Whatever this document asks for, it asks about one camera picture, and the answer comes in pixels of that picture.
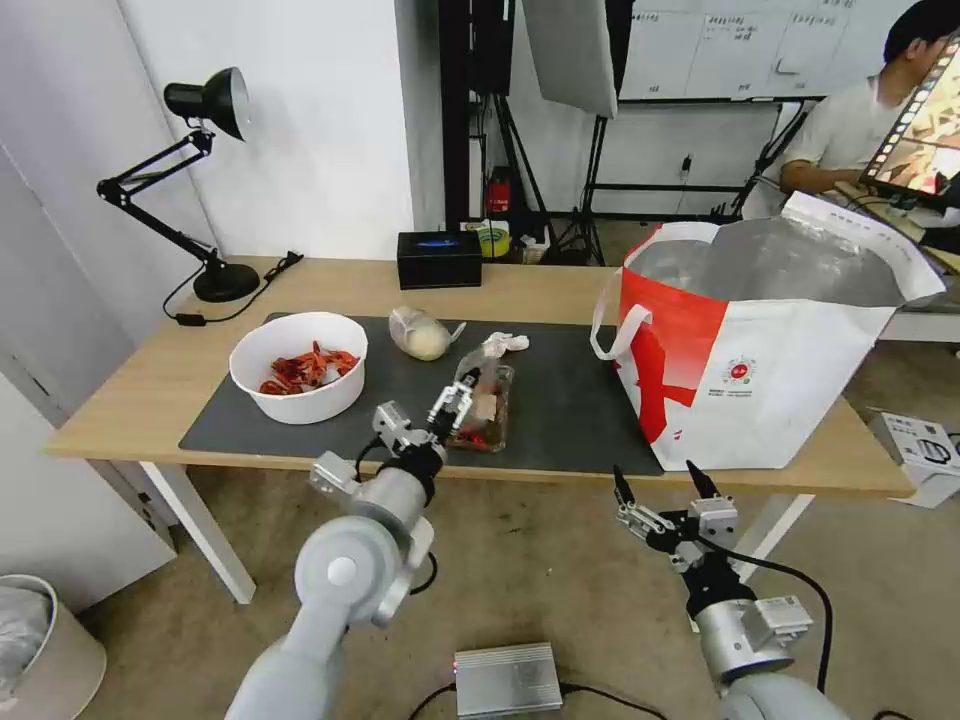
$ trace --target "white shirt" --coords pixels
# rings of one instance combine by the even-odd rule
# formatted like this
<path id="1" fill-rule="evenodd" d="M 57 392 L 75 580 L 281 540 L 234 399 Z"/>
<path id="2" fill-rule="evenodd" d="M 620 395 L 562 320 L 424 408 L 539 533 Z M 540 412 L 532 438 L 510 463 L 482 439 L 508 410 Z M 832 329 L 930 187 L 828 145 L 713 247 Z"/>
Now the white shirt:
<path id="1" fill-rule="evenodd" d="M 824 170 L 860 170 L 886 138 L 906 100 L 887 107 L 868 78 L 818 104 L 783 154 L 783 163 L 806 160 Z"/>

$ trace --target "trash bin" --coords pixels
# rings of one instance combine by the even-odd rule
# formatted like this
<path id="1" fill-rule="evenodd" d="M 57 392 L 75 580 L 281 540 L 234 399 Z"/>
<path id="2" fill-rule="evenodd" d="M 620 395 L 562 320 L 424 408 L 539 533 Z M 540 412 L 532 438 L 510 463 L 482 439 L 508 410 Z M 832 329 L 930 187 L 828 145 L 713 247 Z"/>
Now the trash bin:
<path id="1" fill-rule="evenodd" d="M 3 575 L 0 585 L 50 598 L 50 628 L 39 652 L 0 705 L 0 720 L 73 720 L 89 704 L 107 670 L 107 653 L 60 602 L 46 580 Z"/>

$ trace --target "black desk lamp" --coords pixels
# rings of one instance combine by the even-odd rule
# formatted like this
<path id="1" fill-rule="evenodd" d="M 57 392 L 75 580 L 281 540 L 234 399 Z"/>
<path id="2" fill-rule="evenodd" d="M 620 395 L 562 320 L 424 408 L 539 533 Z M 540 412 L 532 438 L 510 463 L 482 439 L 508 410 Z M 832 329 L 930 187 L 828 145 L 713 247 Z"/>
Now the black desk lamp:
<path id="1" fill-rule="evenodd" d="M 237 68 L 227 68 L 216 73 L 203 86 L 170 83 L 163 90 L 163 100 L 170 112 L 182 117 L 187 127 L 195 130 L 180 142 L 126 172 L 101 180 L 97 183 L 97 193 L 111 205 L 160 233 L 203 263 L 204 270 L 193 283 L 193 291 L 200 300 L 227 302 L 242 298 L 256 290 L 260 284 L 256 270 L 248 265 L 224 262 L 217 255 L 216 248 L 174 230 L 143 208 L 134 205 L 133 196 L 210 154 L 213 132 L 204 127 L 204 119 L 209 119 L 237 140 L 243 140 L 243 130 L 250 122 L 247 114 L 247 87 L 243 82 L 243 75 Z M 187 145 L 193 145 L 197 152 L 166 170 L 141 172 Z"/>

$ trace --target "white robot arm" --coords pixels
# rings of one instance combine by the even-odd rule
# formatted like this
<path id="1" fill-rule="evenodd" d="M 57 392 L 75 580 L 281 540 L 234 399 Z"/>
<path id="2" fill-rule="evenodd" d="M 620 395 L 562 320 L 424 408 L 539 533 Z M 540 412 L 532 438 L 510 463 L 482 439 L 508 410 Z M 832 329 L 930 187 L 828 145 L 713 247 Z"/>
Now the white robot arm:
<path id="1" fill-rule="evenodd" d="M 393 458 L 365 483 L 332 452 L 314 464 L 310 482 L 349 513 L 307 539 L 294 579 L 302 603 L 290 632 L 247 672 L 227 720 L 321 720 L 333 702 L 340 641 L 351 625 L 385 627 L 410 593 L 427 558 L 433 527 L 423 509 L 446 461 L 444 444 L 472 403 L 478 372 L 444 389 L 427 430 L 415 430 L 393 403 L 380 405 L 373 429 Z"/>
<path id="2" fill-rule="evenodd" d="M 813 624 L 796 597 L 758 600 L 724 552 L 737 510 L 713 481 L 687 463 L 700 498 L 688 510 L 656 513 L 634 501 L 614 467 L 617 519 L 650 548 L 667 553 L 690 593 L 707 669 L 724 720 L 849 720 L 812 685 L 776 674 L 793 664 L 790 646 Z"/>
<path id="3" fill-rule="evenodd" d="M 479 373 L 444 389 L 426 430 L 392 402 L 377 408 L 373 429 L 393 458 L 371 480 L 332 452 L 310 482 L 347 515 L 318 528 L 297 557 L 301 608 L 290 631 L 247 672 L 227 720 L 322 720 L 335 698 L 340 646 L 351 625 L 385 627 L 411 592 L 433 542 L 423 517 L 444 444 L 472 403 Z M 717 550 L 733 539 L 737 511 L 710 478 L 690 465 L 701 498 L 689 510 L 658 514 L 637 505 L 615 468 L 617 518 L 652 549 L 668 553 L 684 579 L 687 612 L 699 627 L 704 658 L 721 694 L 724 720 L 849 720 L 812 686 L 777 675 L 793 663 L 790 645 L 811 625 L 796 598 L 757 600 Z M 716 543 L 701 542 L 711 537 Z"/>

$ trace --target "table leg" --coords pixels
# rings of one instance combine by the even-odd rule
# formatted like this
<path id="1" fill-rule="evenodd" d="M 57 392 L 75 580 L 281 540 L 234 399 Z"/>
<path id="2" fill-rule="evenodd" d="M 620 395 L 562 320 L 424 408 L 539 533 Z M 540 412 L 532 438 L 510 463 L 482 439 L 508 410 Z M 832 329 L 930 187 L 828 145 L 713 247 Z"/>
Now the table leg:
<path id="1" fill-rule="evenodd" d="M 753 524 L 740 537 L 734 550 L 743 555 L 766 559 L 815 497 L 816 495 L 771 496 Z M 747 582 L 757 571 L 756 565 L 748 563 L 735 562 L 733 567 L 743 582 Z"/>
<path id="2" fill-rule="evenodd" d="M 147 462 L 140 464 L 233 597 L 241 605 L 249 604 L 257 586 L 183 468 Z"/>

